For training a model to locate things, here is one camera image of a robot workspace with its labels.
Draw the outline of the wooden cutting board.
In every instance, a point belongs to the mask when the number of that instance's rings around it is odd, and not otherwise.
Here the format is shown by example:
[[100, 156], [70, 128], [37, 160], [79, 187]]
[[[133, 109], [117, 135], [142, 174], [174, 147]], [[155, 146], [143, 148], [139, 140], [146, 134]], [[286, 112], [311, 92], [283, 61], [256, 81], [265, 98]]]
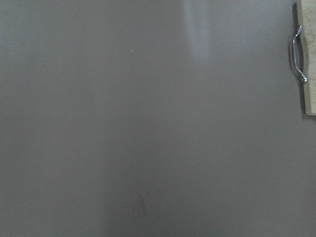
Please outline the wooden cutting board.
[[[291, 55], [294, 71], [304, 89], [305, 113], [316, 115], [316, 2], [314, 0], [298, 0], [298, 27], [291, 40]], [[295, 44], [300, 40], [303, 51], [303, 68], [296, 60]]]

